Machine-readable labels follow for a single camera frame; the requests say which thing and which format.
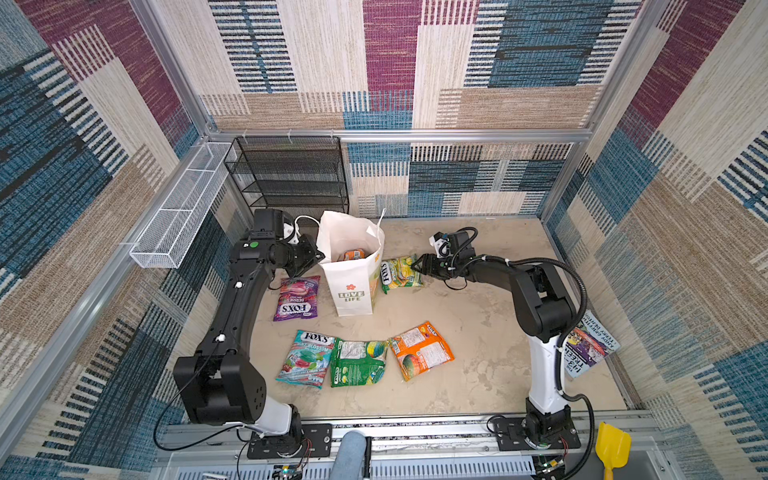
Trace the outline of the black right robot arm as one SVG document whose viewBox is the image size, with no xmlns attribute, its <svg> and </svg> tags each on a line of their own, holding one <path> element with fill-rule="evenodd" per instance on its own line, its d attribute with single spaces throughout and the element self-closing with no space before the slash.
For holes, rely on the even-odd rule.
<svg viewBox="0 0 768 480">
<path fill-rule="evenodd" d="M 514 261 L 491 255 L 452 266 L 446 258 L 424 254 L 413 268 L 439 280 L 463 278 L 510 292 L 515 318 L 530 343 L 531 388 L 523 426 L 526 440 L 534 448 L 543 448 L 568 431 L 569 403 L 575 398 L 563 388 L 563 347 L 586 307 L 586 292 L 580 292 L 575 305 L 557 272 L 568 266 L 550 258 Z"/>
</svg>

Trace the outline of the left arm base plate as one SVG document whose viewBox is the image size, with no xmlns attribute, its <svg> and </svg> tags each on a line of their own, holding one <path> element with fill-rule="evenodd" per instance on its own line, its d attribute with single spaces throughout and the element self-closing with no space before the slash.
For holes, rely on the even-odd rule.
<svg viewBox="0 0 768 480">
<path fill-rule="evenodd" d="M 299 460 L 330 456 L 333 427 L 330 423 L 315 423 L 292 427 L 287 434 L 261 437 L 253 433 L 248 443 L 249 460 Z"/>
</svg>

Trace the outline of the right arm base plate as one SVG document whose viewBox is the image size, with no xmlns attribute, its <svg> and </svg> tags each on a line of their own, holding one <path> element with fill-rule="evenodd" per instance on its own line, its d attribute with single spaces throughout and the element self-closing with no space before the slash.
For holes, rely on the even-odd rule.
<svg viewBox="0 0 768 480">
<path fill-rule="evenodd" d="M 572 420 L 567 420 L 561 429 L 544 433 L 538 440 L 528 438 L 525 418 L 493 415 L 486 421 L 486 429 L 496 438 L 500 451 L 523 450 L 577 450 L 582 447 L 586 436 L 579 435 Z"/>
</svg>

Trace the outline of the green-yellow snack bag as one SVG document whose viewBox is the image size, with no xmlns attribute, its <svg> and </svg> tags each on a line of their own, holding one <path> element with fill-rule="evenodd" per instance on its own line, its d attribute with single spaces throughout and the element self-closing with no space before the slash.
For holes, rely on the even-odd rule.
<svg viewBox="0 0 768 480">
<path fill-rule="evenodd" d="M 382 290 L 388 294 L 398 288 L 419 288 L 424 285 L 422 275 L 413 269 L 417 260 L 414 255 L 384 260 L 381 263 Z"/>
</svg>

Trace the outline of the white paper bag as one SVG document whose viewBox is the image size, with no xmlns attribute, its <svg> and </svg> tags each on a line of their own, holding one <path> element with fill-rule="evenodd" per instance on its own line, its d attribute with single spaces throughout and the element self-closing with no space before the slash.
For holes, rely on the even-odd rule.
<svg viewBox="0 0 768 480">
<path fill-rule="evenodd" d="M 319 220 L 311 219 L 319 230 L 315 243 L 325 254 L 320 262 L 339 317 L 371 315 L 379 289 L 385 233 L 380 223 L 336 211 L 325 211 Z M 363 249 L 367 257 L 339 262 L 339 256 L 352 249 Z"/>
</svg>

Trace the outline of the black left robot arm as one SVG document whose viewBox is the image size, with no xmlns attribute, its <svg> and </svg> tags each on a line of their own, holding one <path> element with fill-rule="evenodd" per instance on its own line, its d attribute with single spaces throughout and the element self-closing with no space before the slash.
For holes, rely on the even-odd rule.
<svg viewBox="0 0 768 480">
<path fill-rule="evenodd" d="M 203 340 L 173 368 L 181 403 L 194 424 L 236 424 L 281 441 L 303 440 L 296 407 L 267 393 L 250 361 L 256 314 L 277 271 L 294 279 L 324 259 L 314 239 L 282 210 L 253 214 L 253 226 L 233 246 L 222 299 Z"/>
</svg>

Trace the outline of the purple Fox's candy bag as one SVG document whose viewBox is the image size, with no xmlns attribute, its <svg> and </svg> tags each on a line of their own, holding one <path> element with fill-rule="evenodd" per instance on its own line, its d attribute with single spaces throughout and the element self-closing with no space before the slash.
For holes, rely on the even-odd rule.
<svg viewBox="0 0 768 480">
<path fill-rule="evenodd" d="M 314 319 L 318 316 L 317 295 L 321 277 L 285 278 L 281 281 L 275 322 Z"/>
</svg>

